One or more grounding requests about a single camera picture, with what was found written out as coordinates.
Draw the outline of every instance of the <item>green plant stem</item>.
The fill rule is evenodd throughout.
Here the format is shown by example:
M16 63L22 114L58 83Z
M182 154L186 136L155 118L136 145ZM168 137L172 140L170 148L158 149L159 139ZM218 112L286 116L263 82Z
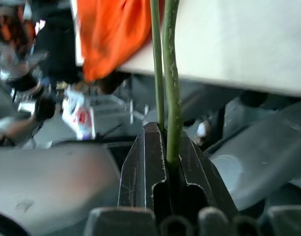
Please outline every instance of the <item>green plant stem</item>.
M166 158L171 172L174 172L179 163L178 155L182 130L179 76L174 43L178 6L179 0L165 0L163 52L165 89L169 111Z
M155 83L156 83L156 104L158 114L158 126L160 131L164 131L164 83L161 58L161 38L159 20L159 0L151 0L151 24L152 24L152 45L155 63Z

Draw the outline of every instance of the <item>orange cloth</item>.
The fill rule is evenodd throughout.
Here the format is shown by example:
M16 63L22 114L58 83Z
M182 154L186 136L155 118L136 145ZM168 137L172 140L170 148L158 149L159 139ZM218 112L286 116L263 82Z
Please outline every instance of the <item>orange cloth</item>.
M77 0L83 71L93 82L124 63L151 33L150 0Z

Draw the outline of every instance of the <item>gray panel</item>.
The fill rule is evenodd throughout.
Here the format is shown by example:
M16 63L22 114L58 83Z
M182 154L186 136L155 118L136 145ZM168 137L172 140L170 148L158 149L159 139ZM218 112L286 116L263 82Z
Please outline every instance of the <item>gray panel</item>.
M0 148L0 211L33 235L75 225L95 207L116 206L118 187L119 171L99 145Z
M227 141L211 161L238 210L301 175L301 102Z

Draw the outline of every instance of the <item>black rubber part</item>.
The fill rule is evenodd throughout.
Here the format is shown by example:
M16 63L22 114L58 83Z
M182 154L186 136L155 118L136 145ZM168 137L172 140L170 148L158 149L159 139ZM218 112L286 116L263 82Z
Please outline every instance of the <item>black rubber part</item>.
M195 121L196 121L196 119L190 119L190 120L187 120L187 121L185 121L185 122L183 123L183 126L185 126L185 127L190 127L190 126L192 126L193 124L195 124Z
M29 236L15 221L0 214L0 234L4 236Z
M55 114L55 101L51 97L39 97L35 104L35 119L45 121Z
M36 87L38 80L35 79L31 73L28 73L22 77L6 81L6 83L18 92L25 92Z

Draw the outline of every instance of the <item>white tabletop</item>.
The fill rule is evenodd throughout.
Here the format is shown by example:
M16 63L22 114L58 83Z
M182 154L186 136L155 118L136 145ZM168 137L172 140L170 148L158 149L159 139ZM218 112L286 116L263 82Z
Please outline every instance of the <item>white tabletop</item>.
M301 0L180 0L180 78L301 95ZM153 74L151 43L120 70Z

